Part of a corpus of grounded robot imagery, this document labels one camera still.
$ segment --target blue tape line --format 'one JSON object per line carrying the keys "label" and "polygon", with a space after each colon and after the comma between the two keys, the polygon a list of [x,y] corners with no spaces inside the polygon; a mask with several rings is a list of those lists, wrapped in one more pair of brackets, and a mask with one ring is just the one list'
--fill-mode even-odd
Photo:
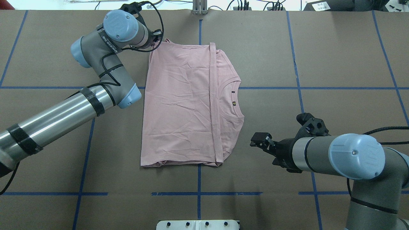
{"label": "blue tape line", "polygon": [[241,86],[241,87],[239,87],[239,89],[242,89],[242,90],[296,90],[296,89],[298,89],[298,87],[291,87],[291,86],[289,86],[289,87],[286,87],[286,86],[283,86],[283,87],[280,87],[280,86],[273,86],[273,87],[269,87],[269,86],[262,86],[262,87],[259,87],[259,86],[250,86],[250,87],[247,87],[247,86]]}
{"label": "blue tape line", "polygon": [[198,220],[201,219],[202,164],[198,164]]}
{"label": "blue tape line", "polygon": [[317,195],[317,185],[315,183],[315,175],[314,175],[313,172],[311,172],[311,179],[312,179],[312,187],[314,189],[315,208],[317,209],[318,226],[319,226],[319,230],[322,230],[321,211],[319,209],[319,202],[318,202],[318,195]]}
{"label": "blue tape line", "polygon": [[[4,196],[78,196],[78,192],[5,192]],[[107,192],[84,192],[82,196],[107,196]]]}
{"label": "blue tape line", "polygon": [[259,196],[263,192],[202,192],[202,196]]}
{"label": "blue tape line", "polygon": [[263,192],[153,192],[152,196],[259,196]]}
{"label": "blue tape line", "polygon": [[291,24],[290,24],[290,14],[288,11],[287,13],[287,24],[288,24],[288,33],[290,35],[290,43],[291,43],[291,52],[292,52],[292,61],[294,63],[294,71],[295,71],[295,76],[297,80],[297,89],[298,89],[298,98],[300,100],[300,105],[301,105],[301,112],[304,112],[304,105],[303,105],[303,98],[301,95],[301,86],[300,86],[300,79],[298,78],[298,68],[297,68],[297,63],[295,62],[295,51],[294,51],[294,42],[292,40],[292,32],[291,32]]}
{"label": "blue tape line", "polygon": [[197,196],[197,192],[153,192],[152,196]]}
{"label": "blue tape line", "polygon": [[[402,191],[402,194],[409,194],[409,191]],[[349,195],[348,191],[323,191],[323,192],[298,192],[298,195]]]}
{"label": "blue tape line", "polygon": [[389,63],[388,55],[386,54],[385,47],[384,47],[383,42],[382,42],[381,34],[380,34],[379,28],[378,28],[378,23],[376,22],[375,11],[372,11],[372,17],[373,17],[373,22],[375,23],[376,33],[378,34],[379,43],[381,44],[381,48],[382,48],[382,51],[383,51],[384,56],[385,56],[386,64],[388,65],[389,73],[391,74],[393,85],[395,86],[396,94],[398,95],[400,106],[402,107],[403,115],[405,116],[405,119],[406,119],[406,124],[409,126],[408,115],[406,114],[405,106],[403,105],[403,101],[402,101],[402,98],[400,96],[398,86],[396,84],[395,76],[393,75],[392,67],[391,67],[391,64]]}
{"label": "blue tape line", "polygon": [[3,75],[1,76],[1,79],[0,79],[0,86],[3,84],[4,78],[6,77],[7,68],[9,67],[11,57],[13,56],[14,49],[16,48],[18,38],[20,37],[21,30],[23,29],[25,19],[27,18],[27,14],[28,14],[28,10],[26,10],[26,12],[24,13],[23,21],[21,22],[20,29],[18,30],[16,39],[14,40],[13,47],[11,48],[9,59],[7,60],[6,67],[4,68]]}
{"label": "blue tape line", "polygon": [[0,89],[82,89],[81,86],[0,86]]}
{"label": "blue tape line", "polygon": [[85,154],[84,167],[83,167],[83,170],[82,170],[81,184],[80,184],[79,193],[78,193],[78,200],[77,200],[77,206],[76,206],[76,209],[75,209],[75,216],[74,216],[74,223],[72,225],[72,230],[76,229],[76,224],[77,224],[77,220],[78,220],[79,208],[80,208],[80,205],[81,205],[82,190],[84,188],[85,173],[87,171],[88,157],[90,155],[90,149],[91,149],[91,139],[92,139],[92,135],[94,133],[94,125],[95,125],[95,118],[92,119],[92,123],[91,123],[90,136],[88,138],[87,152]]}
{"label": "blue tape line", "polygon": [[199,20],[199,45],[202,44],[202,21],[203,19]]}

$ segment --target table surface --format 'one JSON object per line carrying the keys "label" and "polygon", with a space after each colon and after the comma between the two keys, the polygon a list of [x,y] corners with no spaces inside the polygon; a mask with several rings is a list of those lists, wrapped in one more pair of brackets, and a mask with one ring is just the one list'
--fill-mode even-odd
{"label": "table surface", "polygon": [[[0,130],[98,81],[71,57],[70,45],[106,11],[0,11]],[[292,138],[295,117],[312,113],[332,135],[408,126],[409,15],[385,12],[161,11],[165,37],[215,42],[242,79],[245,122],[218,168],[141,168],[143,98],[114,107],[21,162],[0,228],[155,229],[160,220],[235,219],[244,230],[343,229],[345,178],[290,174],[251,148],[254,132]],[[143,16],[159,28],[154,11]],[[119,54],[144,94],[148,54]],[[374,135],[405,141],[406,131]],[[408,146],[394,146],[409,153]],[[4,186],[9,176],[1,179]],[[400,217],[409,219],[409,191]]]}

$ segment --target silver metal tube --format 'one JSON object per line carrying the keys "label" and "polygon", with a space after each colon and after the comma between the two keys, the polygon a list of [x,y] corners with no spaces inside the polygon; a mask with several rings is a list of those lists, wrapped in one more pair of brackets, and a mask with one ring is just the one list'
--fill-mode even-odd
{"label": "silver metal tube", "polygon": [[[113,107],[111,98],[102,86],[90,88],[104,109]],[[45,147],[78,126],[96,117],[87,98],[78,93],[61,103],[19,123],[19,126],[39,146]],[[0,162],[14,170],[16,164],[29,156],[14,141],[8,131],[0,133]]]}

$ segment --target light blue joint cap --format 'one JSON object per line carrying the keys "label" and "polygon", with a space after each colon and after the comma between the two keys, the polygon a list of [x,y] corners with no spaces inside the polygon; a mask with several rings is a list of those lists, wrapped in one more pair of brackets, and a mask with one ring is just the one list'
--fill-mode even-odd
{"label": "light blue joint cap", "polygon": [[77,41],[75,41],[71,45],[71,54],[74,57],[74,59],[82,66],[85,68],[90,68],[91,66],[88,64],[88,62],[85,60],[84,55],[82,54],[82,49],[81,49],[81,39],[80,37]]}
{"label": "light blue joint cap", "polygon": [[118,104],[120,108],[126,108],[139,99],[141,99],[142,94],[141,91],[139,91],[138,87],[136,87],[136,83],[132,86],[130,91],[127,93],[127,95],[122,99],[122,101]]}
{"label": "light blue joint cap", "polygon": [[138,20],[132,14],[120,9],[108,12],[103,20],[103,27],[110,38],[126,42],[138,33]]}
{"label": "light blue joint cap", "polygon": [[[406,164],[408,165],[408,169],[409,169],[409,156],[407,156],[407,155],[405,155],[405,154],[403,154],[403,153],[401,153],[401,152],[398,152],[398,151],[395,150],[395,149],[388,148],[388,147],[385,147],[385,148],[397,152],[397,153],[406,161]],[[405,189],[405,188],[408,188],[408,187],[409,187],[409,181],[408,181],[402,188]]]}
{"label": "light blue joint cap", "polygon": [[353,180],[369,180],[385,167],[385,152],[375,138],[354,133],[336,137],[329,149],[332,167]]}

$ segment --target pink t-shirt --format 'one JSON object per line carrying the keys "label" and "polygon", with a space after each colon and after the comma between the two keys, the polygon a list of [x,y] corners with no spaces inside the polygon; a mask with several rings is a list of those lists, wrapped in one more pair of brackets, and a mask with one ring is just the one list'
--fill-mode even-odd
{"label": "pink t-shirt", "polygon": [[149,60],[141,166],[221,165],[244,122],[240,82],[214,43],[179,45],[164,39]]}

